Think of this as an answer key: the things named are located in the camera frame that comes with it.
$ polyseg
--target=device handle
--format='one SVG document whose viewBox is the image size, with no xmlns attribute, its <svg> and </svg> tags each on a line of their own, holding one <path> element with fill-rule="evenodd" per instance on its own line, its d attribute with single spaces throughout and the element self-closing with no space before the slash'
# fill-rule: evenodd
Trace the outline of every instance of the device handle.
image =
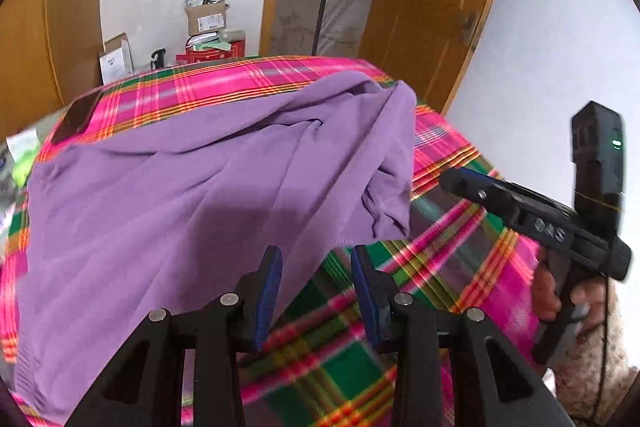
<svg viewBox="0 0 640 427">
<path fill-rule="evenodd" d="M 556 367 L 574 344 L 582 322 L 589 314 L 588 304 L 574 305 L 571 292 L 598 273 L 552 250 L 547 250 L 546 263 L 556 280 L 556 294 L 562 307 L 555 320 L 540 324 L 538 341 L 531 349 L 531 356 L 540 365 Z"/>
</svg>

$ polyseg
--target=purple sweater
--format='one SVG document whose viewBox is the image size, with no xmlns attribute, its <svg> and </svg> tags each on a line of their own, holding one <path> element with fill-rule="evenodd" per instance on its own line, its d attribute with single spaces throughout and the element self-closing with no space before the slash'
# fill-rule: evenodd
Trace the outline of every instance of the purple sweater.
<svg viewBox="0 0 640 427">
<path fill-rule="evenodd" d="M 16 391 L 64 423 L 150 310 L 201 308 L 278 245 L 275 315 L 328 251 L 403 238 L 415 95 L 363 73 L 198 108 L 38 164 Z"/>
</svg>

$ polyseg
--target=hand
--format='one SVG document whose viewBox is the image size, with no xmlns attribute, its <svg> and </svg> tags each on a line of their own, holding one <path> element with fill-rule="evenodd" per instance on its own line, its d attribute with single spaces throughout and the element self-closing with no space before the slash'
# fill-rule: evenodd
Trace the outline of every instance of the hand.
<svg viewBox="0 0 640 427">
<path fill-rule="evenodd" d="M 546 266 L 546 251 L 542 247 L 538 250 L 538 260 L 531 284 L 531 308 L 541 321 L 552 321 L 562 306 L 555 293 L 556 280 Z M 580 333 L 591 331 L 604 322 L 605 284 L 604 277 L 596 277 L 577 285 L 571 292 L 575 305 L 587 303 L 590 306 Z"/>
</svg>

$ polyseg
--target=person's arm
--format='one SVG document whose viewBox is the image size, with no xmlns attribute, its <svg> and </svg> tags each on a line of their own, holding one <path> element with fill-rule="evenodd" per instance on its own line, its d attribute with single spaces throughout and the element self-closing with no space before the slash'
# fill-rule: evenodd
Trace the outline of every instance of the person's arm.
<svg viewBox="0 0 640 427">
<path fill-rule="evenodd" d="M 531 287 L 532 309 L 538 318 L 551 321 L 561 305 L 555 294 L 556 282 L 546 267 L 546 253 L 542 248 L 538 252 L 538 258 L 540 263 Z M 554 370 L 558 401 L 572 416 L 590 418 L 596 404 L 602 367 L 605 294 L 605 279 L 602 277 L 583 283 L 572 292 L 575 304 L 587 302 L 590 305 L 590 313 L 575 346 Z M 628 367 L 622 345 L 622 318 L 615 285 L 610 283 L 607 368 L 596 415 L 598 423 L 604 424 L 615 411 L 637 373 L 635 367 Z"/>
</svg>

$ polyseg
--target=black smartphone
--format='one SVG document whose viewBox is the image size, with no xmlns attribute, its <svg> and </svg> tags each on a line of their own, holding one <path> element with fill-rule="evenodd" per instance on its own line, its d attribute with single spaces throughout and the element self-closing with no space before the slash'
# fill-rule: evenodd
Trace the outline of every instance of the black smartphone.
<svg viewBox="0 0 640 427">
<path fill-rule="evenodd" d="M 51 143 L 56 145 L 76 134 L 83 133 L 87 126 L 89 126 L 91 117 L 101 97 L 102 90 L 97 89 L 74 100 L 53 133 Z"/>
</svg>

